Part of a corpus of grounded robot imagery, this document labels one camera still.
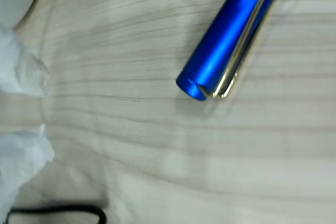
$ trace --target black wire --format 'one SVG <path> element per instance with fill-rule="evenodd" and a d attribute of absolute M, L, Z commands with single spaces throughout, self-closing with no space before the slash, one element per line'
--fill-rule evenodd
<path fill-rule="evenodd" d="M 50 207 L 41 207 L 41 208 L 13 208 L 5 221 L 4 224 L 9 224 L 9 218 L 14 214 L 24 214 L 24 215 L 49 215 L 56 214 L 59 212 L 86 212 L 89 214 L 97 215 L 99 221 L 97 224 L 106 224 L 107 217 L 103 210 L 99 207 L 92 205 L 61 205 L 61 206 L 50 206 Z"/>

